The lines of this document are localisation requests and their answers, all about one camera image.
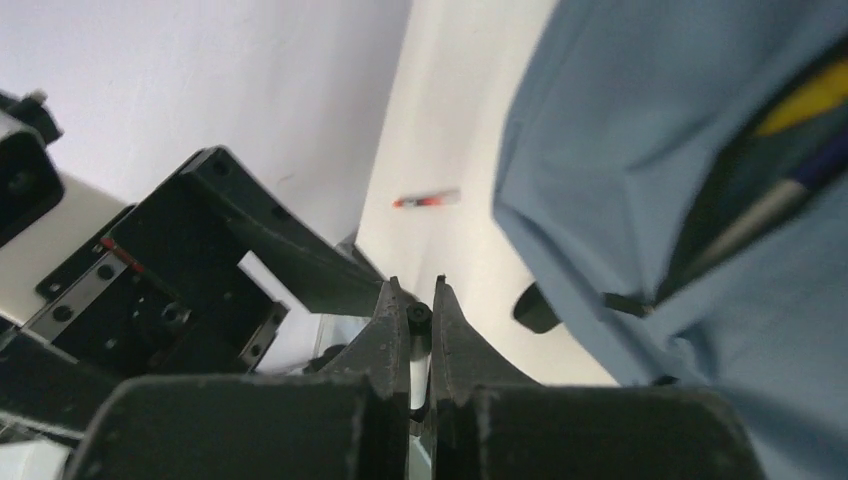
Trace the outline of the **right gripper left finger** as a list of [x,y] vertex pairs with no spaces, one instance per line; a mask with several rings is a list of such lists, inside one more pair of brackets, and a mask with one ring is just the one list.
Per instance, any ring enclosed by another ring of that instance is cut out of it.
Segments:
[[397,280],[311,375],[149,376],[96,413],[67,479],[403,479],[409,329]]

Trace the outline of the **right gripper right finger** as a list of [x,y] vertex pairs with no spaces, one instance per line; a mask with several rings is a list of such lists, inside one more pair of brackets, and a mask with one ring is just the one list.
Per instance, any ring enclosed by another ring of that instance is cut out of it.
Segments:
[[676,386],[544,386],[435,285],[430,373],[436,479],[760,479],[735,412]]

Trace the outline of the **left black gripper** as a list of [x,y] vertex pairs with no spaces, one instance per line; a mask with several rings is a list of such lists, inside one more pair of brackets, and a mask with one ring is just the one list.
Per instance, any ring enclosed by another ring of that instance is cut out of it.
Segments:
[[134,377],[253,371],[288,308],[243,269],[250,255],[312,313],[374,311],[382,276],[225,147],[135,204],[71,188],[1,251],[2,434],[79,438]]

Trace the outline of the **white marker black cap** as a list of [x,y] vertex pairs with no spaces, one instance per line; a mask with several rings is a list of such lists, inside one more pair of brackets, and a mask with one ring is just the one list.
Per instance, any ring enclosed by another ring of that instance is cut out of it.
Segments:
[[410,333],[410,410],[417,412],[427,405],[430,355],[432,349],[432,311],[422,302],[407,306]]

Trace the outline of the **red pen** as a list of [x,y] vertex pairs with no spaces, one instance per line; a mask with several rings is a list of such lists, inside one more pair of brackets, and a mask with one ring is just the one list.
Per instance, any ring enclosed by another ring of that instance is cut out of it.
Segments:
[[392,202],[392,207],[396,209],[438,207],[458,203],[460,198],[461,191],[459,189],[448,189],[401,196]]

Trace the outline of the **blue-grey student backpack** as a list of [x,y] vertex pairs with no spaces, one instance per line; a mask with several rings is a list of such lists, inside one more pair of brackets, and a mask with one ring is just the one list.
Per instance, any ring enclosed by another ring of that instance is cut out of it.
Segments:
[[502,137],[493,215],[558,319],[621,385],[720,394],[770,479],[847,475],[847,171],[686,270],[847,132],[754,135],[843,57],[843,1],[561,1]]

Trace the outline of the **white marker purple cap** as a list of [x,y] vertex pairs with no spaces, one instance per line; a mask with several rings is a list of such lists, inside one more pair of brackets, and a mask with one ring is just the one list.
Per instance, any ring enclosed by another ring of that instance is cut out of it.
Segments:
[[847,132],[841,131],[770,187],[718,235],[686,270],[696,277],[775,226],[847,171]]

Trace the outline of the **yellow highlighter cap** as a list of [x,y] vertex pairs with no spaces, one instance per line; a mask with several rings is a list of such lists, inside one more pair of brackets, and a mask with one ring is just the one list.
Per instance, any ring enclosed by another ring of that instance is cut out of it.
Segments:
[[773,135],[820,116],[847,101],[847,58],[834,60],[773,107],[754,131]]

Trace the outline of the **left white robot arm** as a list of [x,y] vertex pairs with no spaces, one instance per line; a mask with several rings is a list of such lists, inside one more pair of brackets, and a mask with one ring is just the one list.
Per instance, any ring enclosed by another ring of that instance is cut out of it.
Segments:
[[367,316],[382,278],[327,244],[225,147],[126,204],[58,171],[34,92],[1,98],[1,438],[81,440],[122,381],[246,373],[288,314],[254,255],[308,311]]

